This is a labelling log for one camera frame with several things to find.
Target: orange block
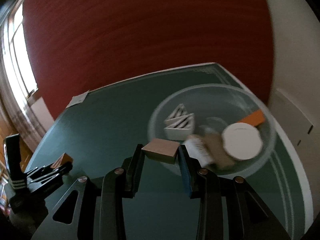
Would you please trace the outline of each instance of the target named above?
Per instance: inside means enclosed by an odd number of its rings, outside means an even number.
[[[263,116],[263,112],[261,111],[261,109],[259,109],[238,122],[244,122],[252,126],[258,126],[259,124],[262,124],[265,120],[266,119]]]
[[[73,159],[66,153],[63,153],[58,160],[55,161],[54,164],[50,166],[52,169],[56,169],[60,167],[61,165],[65,164],[66,162],[73,162]]]

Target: white circular lid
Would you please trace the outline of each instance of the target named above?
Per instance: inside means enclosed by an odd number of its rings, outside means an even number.
[[[233,123],[222,132],[223,148],[237,160],[249,160],[259,154],[262,140],[257,128],[247,123]]]

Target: red wall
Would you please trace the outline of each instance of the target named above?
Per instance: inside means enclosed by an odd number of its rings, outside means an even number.
[[[54,118],[71,97],[157,70],[218,62],[268,100],[266,0],[25,0],[31,66]]]

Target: plastic bowl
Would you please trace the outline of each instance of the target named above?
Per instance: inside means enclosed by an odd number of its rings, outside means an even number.
[[[256,96],[230,85],[203,84],[180,90],[162,101],[154,110],[148,124],[148,139],[167,139],[164,133],[164,120],[178,104],[184,104],[188,113],[195,114],[195,133],[201,134],[210,117],[232,124],[250,113],[261,109],[266,121],[259,126],[263,141],[261,152],[253,159],[237,162],[230,170],[214,172],[221,177],[232,179],[234,176],[244,178],[258,171],[270,158],[276,143],[276,129],[268,108]],[[163,163],[170,171],[180,175],[178,164]]]

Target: green tabletop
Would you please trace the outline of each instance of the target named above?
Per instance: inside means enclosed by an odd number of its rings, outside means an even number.
[[[157,105],[183,88],[225,83],[241,87],[218,64],[152,73],[92,91],[83,103],[65,109],[36,149],[27,170],[54,162],[66,152],[74,167],[64,185],[46,199],[49,211],[82,175],[104,176],[147,144],[148,121]],[[268,162],[246,178],[293,239],[305,231],[305,203],[292,158],[278,136]],[[127,239],[195,239],[198,199],[184,193],[181,177],[146,159],[139,192],[123,199]]]

